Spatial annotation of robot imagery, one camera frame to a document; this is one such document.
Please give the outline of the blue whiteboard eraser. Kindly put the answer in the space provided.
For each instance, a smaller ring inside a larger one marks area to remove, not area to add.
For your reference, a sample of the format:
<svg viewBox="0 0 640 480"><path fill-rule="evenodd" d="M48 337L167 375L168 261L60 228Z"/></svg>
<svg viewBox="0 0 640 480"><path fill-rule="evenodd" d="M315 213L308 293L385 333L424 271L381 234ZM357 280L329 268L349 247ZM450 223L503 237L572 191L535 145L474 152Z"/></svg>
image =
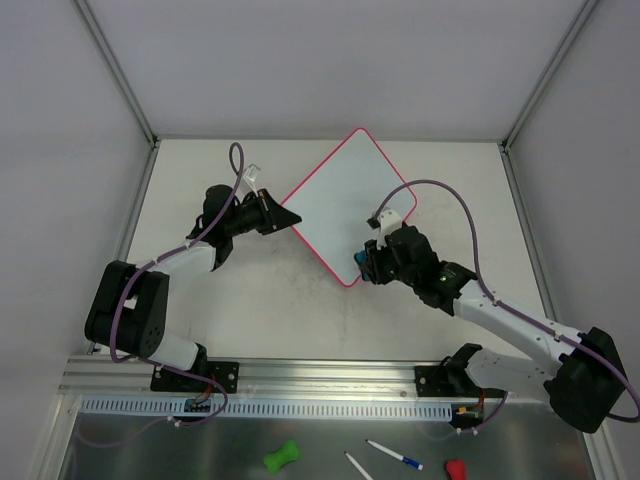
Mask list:
<svg viewBox="0 0 640 480"><path fill-rule="evenodd" d="M368 268L368 256L365 250L361 250L354 254L354 261L358 267L360 277L364 282L370 282L371 277Z"/></svg>

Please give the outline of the pink framed whiteboard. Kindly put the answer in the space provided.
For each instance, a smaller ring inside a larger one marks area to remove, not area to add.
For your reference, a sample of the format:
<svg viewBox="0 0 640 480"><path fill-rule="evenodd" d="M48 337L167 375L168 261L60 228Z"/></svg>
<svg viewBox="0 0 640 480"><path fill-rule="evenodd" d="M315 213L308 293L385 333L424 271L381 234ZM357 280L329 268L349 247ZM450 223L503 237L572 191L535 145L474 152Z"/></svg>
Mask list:
<svg viewBox="0 0 640 480"><path fill-rule="evenodd" d="M294 232L337 282L350 288L360 278L353 255L376 236L367 220L404 183L373 136L358 128L285 197L282 206L302 218Z"/></svg>

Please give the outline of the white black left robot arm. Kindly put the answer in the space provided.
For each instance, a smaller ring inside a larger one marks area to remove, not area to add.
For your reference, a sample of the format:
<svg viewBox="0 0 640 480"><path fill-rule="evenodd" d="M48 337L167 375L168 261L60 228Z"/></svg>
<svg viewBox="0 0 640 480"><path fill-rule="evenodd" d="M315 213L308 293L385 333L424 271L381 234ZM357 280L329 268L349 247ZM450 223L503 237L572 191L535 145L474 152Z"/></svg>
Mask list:
<svg viewBox="0 0 640 480"><path fill-rule="evenodd" d="M209 377L206 348L166 330L170 293L223 265L236 236L251 231L265 236L301 221L265 189L239 200L228 185L210 187L203 211L181 246L139 265L112 261L105 267L85 337L127 358L174 368L174 378L185 389L203 387Z"/></svg>

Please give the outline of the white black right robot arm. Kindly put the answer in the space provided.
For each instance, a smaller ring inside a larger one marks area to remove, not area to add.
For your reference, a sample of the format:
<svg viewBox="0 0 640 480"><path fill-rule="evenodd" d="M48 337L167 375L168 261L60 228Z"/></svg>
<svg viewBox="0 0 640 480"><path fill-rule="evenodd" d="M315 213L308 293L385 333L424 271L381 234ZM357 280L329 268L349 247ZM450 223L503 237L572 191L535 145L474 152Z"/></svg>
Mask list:
<svg viewBox="0 0 640 480"><path fill-rule="evenodd" d="M613 407L631 386L609 334L598 328L580 332L518 311L476 272L439 259L426 236L404 221L370 225L377 237L354 256L364 280L400 282L425 305L479 326L521 353L507 356L466 343L427 378L428 388L452 396L517 393L548 404L584 433L614 416Z"/></svg>

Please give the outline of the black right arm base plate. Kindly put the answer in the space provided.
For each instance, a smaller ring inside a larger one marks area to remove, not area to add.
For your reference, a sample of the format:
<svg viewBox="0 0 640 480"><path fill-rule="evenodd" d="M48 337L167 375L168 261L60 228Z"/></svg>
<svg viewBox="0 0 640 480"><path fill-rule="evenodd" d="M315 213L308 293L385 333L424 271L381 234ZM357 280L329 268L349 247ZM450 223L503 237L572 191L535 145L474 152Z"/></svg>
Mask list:
<svg viewBox="0 0 640 480"><path fill-rule="evenodd" d="M418 365L413 373L418 397L479 399L483 392L461 367Z"/></svg>

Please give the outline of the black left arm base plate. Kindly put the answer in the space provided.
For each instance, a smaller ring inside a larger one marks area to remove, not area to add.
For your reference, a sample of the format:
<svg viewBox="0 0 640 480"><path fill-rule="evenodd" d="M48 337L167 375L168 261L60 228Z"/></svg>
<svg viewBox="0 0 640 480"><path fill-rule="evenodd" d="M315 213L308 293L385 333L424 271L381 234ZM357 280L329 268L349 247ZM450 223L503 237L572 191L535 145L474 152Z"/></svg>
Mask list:
<svg viewBox="0 0 640 480"><path fill-rule="evenodd" d="M189 373L209 378L217 382L228 394L235 394L239 379L239 367L238 362L206 360L195 365L189 370ZM156 371L150 383L151 391L162 393L196 394L204 392L208 387L211 387L210 383L170 372L166 368Z"/></svg>

